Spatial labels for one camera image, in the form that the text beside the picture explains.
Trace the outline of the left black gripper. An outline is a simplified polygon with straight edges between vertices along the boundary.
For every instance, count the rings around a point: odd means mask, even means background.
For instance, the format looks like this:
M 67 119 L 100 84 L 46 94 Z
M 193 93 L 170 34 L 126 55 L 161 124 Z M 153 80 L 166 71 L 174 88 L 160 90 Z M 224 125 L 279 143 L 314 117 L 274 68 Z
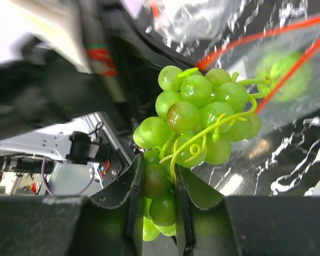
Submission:
M 0 140 L 100 112 L 132 132 L 168 65 L 192 61 L 146 33 L 122 1 L 0 1 L 30 36 L 0 63 Z

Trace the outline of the green leafy vegetable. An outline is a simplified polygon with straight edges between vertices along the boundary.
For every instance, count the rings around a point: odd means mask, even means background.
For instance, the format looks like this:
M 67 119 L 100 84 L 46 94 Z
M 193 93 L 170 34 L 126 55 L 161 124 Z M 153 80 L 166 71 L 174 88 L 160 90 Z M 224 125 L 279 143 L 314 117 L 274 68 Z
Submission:
M 158 76 L 162 89 L 155 101 L 156 115 L 134 131 L 143 149 L 143 240 L 176 235 L 176 176 L 174 169 L 228 160 L 231 143 L 255 137 L 261 123 L 255 114 L 262 92 L 246 86 L 269 85 L 260 76 L 238 80 L 238 73 L 213 68 L 203 75 L 197 68 L 166 66 Z

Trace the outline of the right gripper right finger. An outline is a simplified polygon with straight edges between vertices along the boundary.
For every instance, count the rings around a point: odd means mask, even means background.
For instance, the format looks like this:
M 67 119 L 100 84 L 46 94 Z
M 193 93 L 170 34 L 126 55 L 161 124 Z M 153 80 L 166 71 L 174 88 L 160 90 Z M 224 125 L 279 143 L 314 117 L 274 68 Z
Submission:
M 219 237 L 217 207 L 222 195 L 192 173 L 175 166 L 177 255 L 213 255 Z

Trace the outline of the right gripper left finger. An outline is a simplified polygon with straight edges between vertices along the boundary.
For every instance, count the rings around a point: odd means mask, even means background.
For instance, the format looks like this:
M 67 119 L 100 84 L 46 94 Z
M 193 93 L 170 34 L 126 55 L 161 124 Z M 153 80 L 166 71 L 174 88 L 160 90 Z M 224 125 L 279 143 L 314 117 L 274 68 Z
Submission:
M 91 198 L 96 255 L 142 255 L 143 155 Z

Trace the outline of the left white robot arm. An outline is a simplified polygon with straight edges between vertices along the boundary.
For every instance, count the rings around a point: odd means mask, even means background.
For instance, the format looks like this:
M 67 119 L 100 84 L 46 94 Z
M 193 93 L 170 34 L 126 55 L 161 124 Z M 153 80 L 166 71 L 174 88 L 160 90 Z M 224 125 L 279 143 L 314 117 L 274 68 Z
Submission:
M 131 164 L 118 136 L 150 100 L 159 71 L 193 62 L 145 33 L 121 1 L 8 1 L 33 30 L 22 59 L 0 64 L 0 151 L 73 164 L 115 154 Z M 108 122 L 109 145 L 84 133 L 41 129 L 89 114 Z

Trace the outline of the clear bag orange zipper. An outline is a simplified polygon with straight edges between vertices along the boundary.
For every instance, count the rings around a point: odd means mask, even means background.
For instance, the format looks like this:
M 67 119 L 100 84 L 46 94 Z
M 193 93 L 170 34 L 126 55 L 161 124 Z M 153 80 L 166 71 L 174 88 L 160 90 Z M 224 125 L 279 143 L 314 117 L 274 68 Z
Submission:
M 268 78 L 250 89 L 262 94 L 256 113 L 269 134 L 320 109 L 320 14 L 224 44 L 197 66 Z

